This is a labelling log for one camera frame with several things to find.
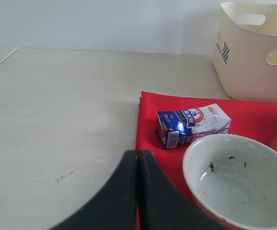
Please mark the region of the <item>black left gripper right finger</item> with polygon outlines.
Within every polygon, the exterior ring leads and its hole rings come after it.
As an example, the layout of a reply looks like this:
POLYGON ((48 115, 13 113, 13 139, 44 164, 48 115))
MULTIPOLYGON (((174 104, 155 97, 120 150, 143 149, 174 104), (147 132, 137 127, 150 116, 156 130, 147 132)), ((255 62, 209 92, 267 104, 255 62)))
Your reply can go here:
POLYGON ((138 218, 141 230, 226 230, 171 183, 153 153, 138 151, 138 218))

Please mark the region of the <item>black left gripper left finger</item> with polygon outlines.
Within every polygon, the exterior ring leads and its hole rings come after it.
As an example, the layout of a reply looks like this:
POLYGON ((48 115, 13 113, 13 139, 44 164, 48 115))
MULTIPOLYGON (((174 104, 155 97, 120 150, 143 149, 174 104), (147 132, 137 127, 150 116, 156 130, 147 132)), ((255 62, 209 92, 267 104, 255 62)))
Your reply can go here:
POLYGON ((103 187, 78 211, 53 230, 135 230, 138 153, 124 152, 103 187))

